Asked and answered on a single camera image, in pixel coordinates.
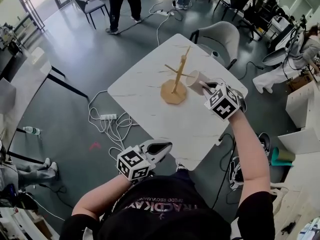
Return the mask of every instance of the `concrete floor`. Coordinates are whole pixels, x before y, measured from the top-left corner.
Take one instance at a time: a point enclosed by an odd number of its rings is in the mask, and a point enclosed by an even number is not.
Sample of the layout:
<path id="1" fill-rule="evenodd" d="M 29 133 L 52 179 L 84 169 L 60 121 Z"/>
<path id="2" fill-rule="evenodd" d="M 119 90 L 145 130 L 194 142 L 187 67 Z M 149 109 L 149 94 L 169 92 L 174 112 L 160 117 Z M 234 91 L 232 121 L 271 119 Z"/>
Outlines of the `concrete floor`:
<path id="1" fill-rule="evenodd" d="M 161 0 L 142 0 L 142 18 L 148 16 L 151 6 L 159 1 Z M 213 14 L 215 0 L 210 3 L 208 0 L 192 2 L 190 10 L 181 12 L 182 22 L 171 17 L 162 25 L 159 30 L 161 43 L 177 33 L 189 38 L 194 30 L 220 21 L 223 7 L 220 6 Z M 171 8 L 171 0 L 163 0 L 162 4 L 156 6 L 156 9 L 166 11 Z M 40 46 L 47 53 L 51 64 L 65 73 L 66 81 L 88 94 L 91 99 L 97 92 L 107 90 L 123 73 L 157 47 L 156 29 L 164 20 L 163 16 L 156 14 L 122 34 L 113 36 L 105 33 L 105 28 L 109 26 L 108 18 L 104 18 L 101 11 L 97 10 L 92 17 L 97 30 L 88 24 L 80 10 L 69 5 L 44 22 L 45 33 L 32 44 L 32 48 Z M 224 20 L 231 22 L 232 17 L 233 13 L 229 11 Z M 239 19 L 236 17 L 233 23 L 237 24 Z M 133 25 L 126 0 L 122 5 L 119 24 L 120 31 Z M 238 61 L 230 71 L 240 78 L 245 73 L 248 61 L 261 65 L 261 60 L 266 54 L 266 40 L 249 43 L 248 32 L 241 29 Z M 281 147 L 277 136 L 296 130 L 285 111 L 288 93 L 285 84 L 279 84 L 274 87 L 272 95 L 259 94 L 252 84 L 252 78 L 262 73 L 263 71 L 250 67 L 242 80 L 248 88 L 246 116 L 257 133 L 268 133 L 273 146 Z M 104 114 L 123 113 L 123 109 L 107 93 L 101 94 L 94 105 Z M 52 188 L 57 189 L 65 185 L 67 193 L 61 194 L 60 197 L 70 205 L 74 206 L 86 192 L 118 174 L 115 161 L 108 155 L 113 143 L 88 123 L 86 99 L 56 83 L 47 80 L 43 84 L 24 114 L 20 128 L 23 126 L 43 130 L 41 139 L 17 132 L 11 151 L 43 161 L 49 157 L 57 162 L 60 181 Z M 230 133 L 231 129 L 227 128 L 226 132 Z M 141 127 L 135 126 L 125 140 L 125 145 L 134 146 L 149 138 Z M 91 145 L 95 142 L 99 143 L 101 148 L 90 151 Z M 219 168 L 220 159 L 230 147 L 231 142 L 226 138 L 191 172 L 196 188 L 209 206 L 213 205 L 224 176 L 224 172 Z M 222 163 L 225 167 L 228 160 L 229 158 L 226 158 Z M 155 172 L 170 175 L 175 171 L 175 167 L 174 159 L 169 155 L 157 166 Z M 271 166 L 270 169 L 271 180 L 278 182 L 284 168 Z M 28 190 L 40 204 L 57 216 L 70 216 L 72 209 L 62 204 L 49 189 L 37 186 L 36 189 L 29 187 Z M 229 184 L 225 182 L 215 210 L 231 222 L 238 205 L 226 204 L 229 191 Z M 233 192 L 229 195 L 228 201 L 236 202 L 239 196 L 240 191 Z M 63 221 L 43 210 L 41 212 L 59 233 Z"/>

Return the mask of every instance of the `plastic bottle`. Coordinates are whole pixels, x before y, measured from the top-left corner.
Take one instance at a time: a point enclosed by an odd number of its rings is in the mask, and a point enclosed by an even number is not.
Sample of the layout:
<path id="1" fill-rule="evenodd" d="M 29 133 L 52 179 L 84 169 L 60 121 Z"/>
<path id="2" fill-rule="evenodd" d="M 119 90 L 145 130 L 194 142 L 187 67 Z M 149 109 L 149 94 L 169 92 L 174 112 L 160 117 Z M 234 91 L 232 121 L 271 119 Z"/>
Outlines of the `plastic bottle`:
<path id="1" fill-rule="evenodd" d="M 26 131 L 28 134 L 33 134 L 33 135 L 40 135 L 40 132 L 41 132 L 40 129 L 31 127 L 31 126 L 23 127 L 23 130 Z"/>

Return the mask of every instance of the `shoe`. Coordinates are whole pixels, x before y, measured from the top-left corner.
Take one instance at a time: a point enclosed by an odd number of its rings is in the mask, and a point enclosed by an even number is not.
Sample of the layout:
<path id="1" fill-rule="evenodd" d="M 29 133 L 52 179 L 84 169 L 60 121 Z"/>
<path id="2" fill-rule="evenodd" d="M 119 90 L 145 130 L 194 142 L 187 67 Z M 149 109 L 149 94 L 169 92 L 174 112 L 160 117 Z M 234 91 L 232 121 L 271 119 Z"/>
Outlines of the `shoe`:
<path id="1" fill-rule="evenodd" d="M 180 4 L 176 4 L 174 8 L 176 8 L 178 10 L 184 10 L 184 6 L 180 5 Z"/>
<path id="2" fill-rule="evenodd" d="M 110 34 L 110 35 L 117 35 L 119 33 L 119 30 L 117 28 L 115 29 L 107 28 L 105 32 L 107 32 L 107 34 Z"/>
<path id="3" fill-rule="evenodd" d="M 182 163 L 178 162 L 177 160 L 175 160 L 175 164 L 176 164 L 176 169 L 175 171 L 179 171 L 179 170 L 188 170 Z"/>
<path id="4" fill-rule="evenodd" d="M 253 82 L 254 87 L 256 88 L 256 90 L 257 90 L 259 93 L 263 94 L 263 93 L 264 93 L 264 89 L 263 89 L 261 86 L 258 86 L 258 85 L 255 83 L 255 79 L 252 79 L 252 82 Z"/>
<path id="5" fill-rule="evenodd" d="M 140 23 L 141 22 L 141 19 L 135 19 L 134 17 L 130 16 L 131 19 L 133 19 L 135 21 L 136 24 Z"/>
<path id="6" fill-rule="evenodd" d="M 50 167 L 49 168 L 51 168 L 51 169 L 53 169 L 56 173 L 58 173 L 58 165 L 57 165 L 57 163 L 56 162 L 53 162 L 51 165 L 50 165 Z"/>
<path id="7" fill-rule="evenodd" d="M 264 87 L 264 89 L 266 89 L 266 91 L 270 94 L 272 94 L 274 91 L 271 89 L 271 88 L 267 88 L 267 87 Z"/>
<path id="8" fill-rule="evenodd" d="M 51 166 L 51 160 L 50 158 L 46 158 L 45 161 L 44 161 L 44 164 L 47 168 L 49 168 Z"/>

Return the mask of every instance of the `black pants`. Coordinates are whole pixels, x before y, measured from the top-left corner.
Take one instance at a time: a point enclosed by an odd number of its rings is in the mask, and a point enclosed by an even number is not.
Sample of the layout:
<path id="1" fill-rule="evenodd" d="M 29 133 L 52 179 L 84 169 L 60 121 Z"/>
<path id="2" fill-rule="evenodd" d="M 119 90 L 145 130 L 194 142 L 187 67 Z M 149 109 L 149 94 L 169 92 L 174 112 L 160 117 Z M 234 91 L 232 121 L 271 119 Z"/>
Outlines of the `black pants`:
<path id="1" fill-rule="evenodd" d="M 110 0 L 110 29 L 118 28 L 121 5 L 124 0 Z M 141 0 L 128 0 L 131 8 L 131 15 L 134 19 L 140 19 Z"/>

